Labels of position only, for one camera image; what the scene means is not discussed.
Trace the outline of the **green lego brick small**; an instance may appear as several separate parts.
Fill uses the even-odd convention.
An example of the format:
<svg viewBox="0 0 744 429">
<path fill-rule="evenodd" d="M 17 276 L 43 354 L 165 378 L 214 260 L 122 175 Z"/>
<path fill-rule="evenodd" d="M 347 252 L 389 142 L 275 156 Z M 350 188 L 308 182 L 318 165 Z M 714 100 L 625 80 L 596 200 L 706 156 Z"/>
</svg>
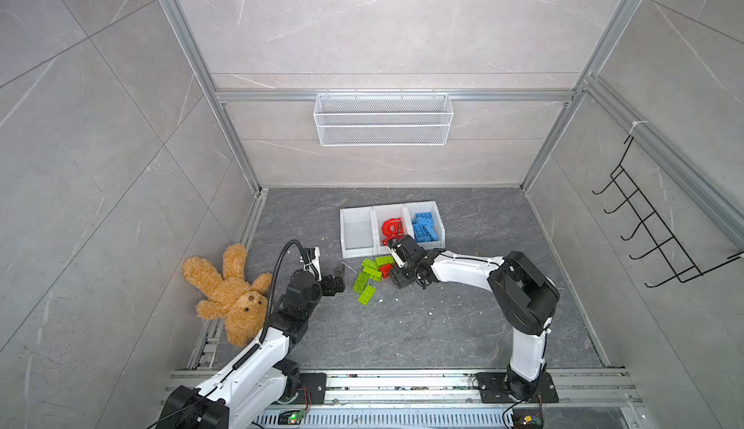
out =
<svg viewBox="0 0 744 429">
<path fill-rule="evenodd" d="M 362 293 L 360 294 L 360 297 L 358 298 L 358 302 L 362 305 L 367 305 L 369 301 L 374 297 L 376 293 L 376 288 L 372 285 L 367 285 Z"/>
</svg>

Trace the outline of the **green lego brick top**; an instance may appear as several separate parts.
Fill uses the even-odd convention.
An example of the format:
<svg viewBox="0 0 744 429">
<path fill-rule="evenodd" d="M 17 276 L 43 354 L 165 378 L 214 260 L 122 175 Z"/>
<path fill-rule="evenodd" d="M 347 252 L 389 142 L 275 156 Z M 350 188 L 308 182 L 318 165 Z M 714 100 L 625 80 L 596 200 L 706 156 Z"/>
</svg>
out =
<svg viewBox="0 0 744 429">
<path fill-rule="evenodd" d="M 387 264 L 396 264 L 396 261 L 393 256 L 382 256 L 375 258 L 375 264 L 377 266 L 383 266 Z"/>
</svg>

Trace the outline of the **blue lego brick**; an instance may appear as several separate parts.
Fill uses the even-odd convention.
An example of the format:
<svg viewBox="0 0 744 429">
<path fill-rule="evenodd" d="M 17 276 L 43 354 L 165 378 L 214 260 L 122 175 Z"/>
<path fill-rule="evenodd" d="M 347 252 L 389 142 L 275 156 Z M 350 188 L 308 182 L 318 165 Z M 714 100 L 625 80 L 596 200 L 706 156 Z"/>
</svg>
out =
<svg viewBox="0 0 744 429">
<path fill-rule="evenodd" d="M 413 227 L 415 240 L 418 243 L 437 242 L 439 235 L 431 227 Z"/>
<path fill-rule="evenodd" d="M 414 227 L 431 227 L 434 228 L 434 220 L 431 212 L 416 213 L 413 219 Z"/>
</svg>

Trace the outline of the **green lego brick long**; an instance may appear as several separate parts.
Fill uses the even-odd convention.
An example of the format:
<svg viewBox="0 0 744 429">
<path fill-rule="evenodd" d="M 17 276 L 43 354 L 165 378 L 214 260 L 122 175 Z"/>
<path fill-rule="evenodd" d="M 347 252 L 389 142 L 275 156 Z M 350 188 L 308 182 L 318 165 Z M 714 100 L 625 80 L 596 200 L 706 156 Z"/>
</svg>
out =
<svg viewBox="0 0 744 429">
<path fill-rule="evenodd" d="M 382 272 L 379 271 L 379 270 L 377 270 L 377 269 L 373 269 L 371 267 L 366 266 L 363 269 L 363 272 L 366 273 L 369 276 L 370 279 L 373 279 L 373 280 L 375 280 L 377 282 L 381 282 L 382 281 Z"/>
</svg>

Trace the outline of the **red arch lego piece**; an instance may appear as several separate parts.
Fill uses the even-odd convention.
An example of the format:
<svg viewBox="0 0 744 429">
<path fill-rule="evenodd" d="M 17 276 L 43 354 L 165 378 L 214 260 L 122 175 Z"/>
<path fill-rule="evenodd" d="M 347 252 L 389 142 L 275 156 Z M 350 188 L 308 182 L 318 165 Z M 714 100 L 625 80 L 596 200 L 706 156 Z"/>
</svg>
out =
<svg viewBox="0 0 744 429">
<path fill-rule="evenodd" d="M 391 218 L 385 221 L 381 227 L 382 241 L 388 244 L 393 239 L 401 239 L 405 235 L 405 225 L 400 218 Z"/>
</svg>

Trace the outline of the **red lego brick square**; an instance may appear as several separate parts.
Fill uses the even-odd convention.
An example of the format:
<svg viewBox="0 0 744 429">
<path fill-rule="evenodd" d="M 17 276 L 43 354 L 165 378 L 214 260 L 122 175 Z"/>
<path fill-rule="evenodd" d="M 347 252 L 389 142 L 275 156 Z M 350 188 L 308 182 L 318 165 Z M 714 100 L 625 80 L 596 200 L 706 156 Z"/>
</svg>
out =
<svg viewBox="0 0 744 429">
<path fill-rule="evenodd" d="M 388 279 L 391 275 L 391 270 L 393 270 L 393 264 L 384 264 L 380 267 L 380 272 L 382 273 L 383 279 Z"/>
</svg>

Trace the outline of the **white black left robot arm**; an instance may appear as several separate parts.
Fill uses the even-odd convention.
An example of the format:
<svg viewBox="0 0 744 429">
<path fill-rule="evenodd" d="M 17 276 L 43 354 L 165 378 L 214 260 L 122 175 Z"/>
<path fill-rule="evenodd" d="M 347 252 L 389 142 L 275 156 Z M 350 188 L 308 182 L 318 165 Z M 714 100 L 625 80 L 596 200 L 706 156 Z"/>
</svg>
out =
<svg viewBox="0 0 744 429">
<path fill-rule="evenodd" d="M 197 386 L 176 388 L 154 427 L 248 428 L 274 403 L 296 405 L 287 421 L 298 424 L 323 401 L 325 376 L 302 375 L 288 355 L 306 334 L 321 298 L 341 293 L 345 285 L 340 274 L 321 274 L 319 248 L 289 241 L 280 254 L 291 247 L 298 247 L 302 266 L 282 296 L 276 294 L 277 272 L 246 281 L 247 250 L 240 244 L 226 250 L 220 269 L 205 258 L 184 262 L 185 280 L 205 295 L 198 315 L 224 320 L 229 342 L 241 351 Z"/>
</svg>

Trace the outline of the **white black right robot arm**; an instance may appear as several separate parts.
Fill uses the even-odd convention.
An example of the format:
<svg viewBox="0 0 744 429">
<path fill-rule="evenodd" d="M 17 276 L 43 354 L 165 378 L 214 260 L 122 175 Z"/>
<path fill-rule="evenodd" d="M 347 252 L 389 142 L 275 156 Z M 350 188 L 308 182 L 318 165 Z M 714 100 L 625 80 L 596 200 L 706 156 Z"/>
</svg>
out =
<svg viewBox="0 0 744 429">
<path fill-rule="evenodd" d="M 409 235 L 389 241 L 395 267 L 389 277 L 403 289 L 412 283 L 457 283 L 491 291 L 513 328 L 513 349 L 505 376 L 511 399 L 536 394 L 546 374 L 546 340 L 560 293 L 556 285 L 519 251 L 507 256 L 463 256 L 435 248 L 425 250 Z"/>
</svg>

